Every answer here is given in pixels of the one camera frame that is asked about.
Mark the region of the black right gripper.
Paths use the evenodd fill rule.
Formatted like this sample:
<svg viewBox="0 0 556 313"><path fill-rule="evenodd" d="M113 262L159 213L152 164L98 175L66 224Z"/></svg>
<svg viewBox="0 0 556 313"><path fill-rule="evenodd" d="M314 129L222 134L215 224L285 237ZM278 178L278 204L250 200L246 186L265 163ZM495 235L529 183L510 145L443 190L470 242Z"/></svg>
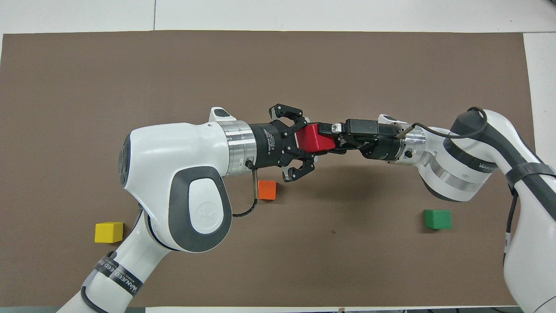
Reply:
<svg viewBox="0 0 556 313"><path fill-rule="evenodd" d="M318 133L334 136L331 154L346 154L358 150L367 159L395 160L401 140L400 128L391 124L378 124L376 120L347 119L343 123L318 123Z"/></svg>

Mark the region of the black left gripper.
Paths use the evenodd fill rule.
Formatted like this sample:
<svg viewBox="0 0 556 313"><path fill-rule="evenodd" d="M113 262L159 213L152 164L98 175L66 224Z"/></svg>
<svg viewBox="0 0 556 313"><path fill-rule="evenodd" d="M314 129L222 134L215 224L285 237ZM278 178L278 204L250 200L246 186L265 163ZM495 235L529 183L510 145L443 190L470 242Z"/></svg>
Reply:
<svg viewBox="0 0 556 313"><path fill-rule="evenodd" d="M256 143L254 168L280 166L284 182L299 180L314 170L315 155L296 147L284 148L283 140L293 140L294 133L308 125L307 119L301 109L280 103L270 107L268 112L271 117L270 123L250 125ZM282 117L293 121L293 125L287 126L280 121ZM294 160L301 161L301 166L298 168L290 166Z"/></svg>

